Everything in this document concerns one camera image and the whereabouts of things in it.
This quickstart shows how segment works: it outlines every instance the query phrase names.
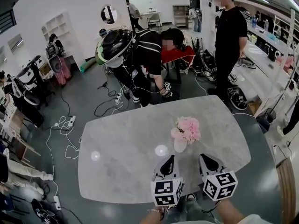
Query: gray floor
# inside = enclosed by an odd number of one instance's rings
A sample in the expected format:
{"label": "gray floor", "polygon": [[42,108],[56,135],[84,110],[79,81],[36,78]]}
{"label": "gray floor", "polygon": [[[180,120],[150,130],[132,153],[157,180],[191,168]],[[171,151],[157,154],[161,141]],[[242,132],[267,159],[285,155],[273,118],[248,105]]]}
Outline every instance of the gray floor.
{"label": "gray floor", "polygon": [[[101,102],[110,99],[107,95],[107,90],[97,90],[105,81],[106,77],[103,68],[93,66],[84,74],[75,72],[72,80],[62,89],[64,99],[70,104],[71,115],[77,116],[74,130],[69,135],[69,138],[73,144],[78,147],[78,140],[82,135],[86,122],[97,118],[94,116],[95,108]],[[213,85],[208,82],[200,84],[205,89],[213,87]],[[109,76],[108,88],[119,92],[120,85],[113,75]],[[205,95],[205,92],[196,84],[195,75],[192,72],[189,72],[188,75],[182,75],[182,84],[173,85],[173,90],[179,92],[181,99]],[[160,101],[159,97],[152,100],[153,103]],[[113,104],[114,101],[104,104],[98,109],[98,114],[103,113]],[[129,109],[136,107],[137,106],[131,101]],[[67,104],[61,100],[59,91],[56,91],[56,95],[50,99],[49,106],[44,108],[41,112],[45,116],[44,128],[58,123],[61,116],[67,115],[68,107]],[[110,115],[111,112],[112,110],[108,111],[106,115]],[[274,224],[278,224],[280,223],[281,215],[278,177],[265,137],[261,133],[254,118],[245,115],[237,115],[235,117],[249,145],[251,162],[236,174],[239,180],[239,186],[232,198],[232,202],[245,215],[255,213]],[[40,152],[42,156],[36,157],[29,154],[28,159],[31,160],[39,170],[52,173],[52,158],[49,149],[46,147],[46,141],[50,131],[43,131],[40,128],[35,129],[31,125],[29,128],[32,129],[32,132],[30,133],[30,137],[28,137],[28,142]],[[61,205],[71,209],[83,223],[139,223],[142,217],[146,215],[147,208],[153,207],[152,203],[113,204],[82,198],[78,186],[78,160],[66,159],[64,157],[65,149],[69,144],[66,136],[60,135],[59,131],[52,131],[48,144],[53,149],[55,181],[59,185],[58,196]],[[78,153],[72,151],[72,149],[68,152],[68,156],[76,157],[77,154]],[[43,184],[43,182],[38,179],[33,179],[32,181],[36,181],[40,185]],[[50,193],[47,199],[49,202],[53,202],[56,186],[53,182],[47,182],[47,184],[50,187]],[[29,201],[32,199],[32,195],[24,192],[22,189],[15,190],[14,193],[25,197]],[[212,207],[212,203],[208,200],[201,200],[201,202],[205,209]],[[24,223],[41,223],[31,210],[29,204],[27,204],[26,209],[30,210],[30,215],[22,217]],[[79,223],[71,213],[65,210],[63,211],[63,216],[65,223],[67,223],[67,221],[70,224]]]}

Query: person in white shirt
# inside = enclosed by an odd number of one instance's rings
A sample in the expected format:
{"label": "person in white shirt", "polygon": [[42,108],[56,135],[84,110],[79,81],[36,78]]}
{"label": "person in white shirt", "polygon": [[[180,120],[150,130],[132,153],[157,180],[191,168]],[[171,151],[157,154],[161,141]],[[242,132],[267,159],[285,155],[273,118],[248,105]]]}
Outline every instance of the person in white shirt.
{"label": "person in white shirt", "polygon": [[193,21],[194,21],[193,31],[195,31],[195,32],[201,32],[201,21],[199,20],[197,12],[192,7],[189,8],[189,19],[190,18],[192,18]]}
{"label": "person in white shirt", "polygon": [[142,19],[139,10],[135,7],[134,4],[130,3],[129,0],[126,0],[126,3],[130,13],[130,19],[131,19],[133,31],[135,31],[135,28],[138,30],[143,30],[143,28],[138,23],[139,18]]}
{"label": "person in white shirt", "polygon": [[[216,207],[224,224],[270,224],[262,220],[258,215],[245,217],[240,213],[228,199],[221,200]],[[140,224],[162,224],[163,207],[156,207],[157,211],[151,211],[140,222]],[[165,217],[164,224],[213,224],[216,223],[209,213],[202,212],[194,194],[186,196],[186,221],[182,221],[179,211],[172,207]]]}

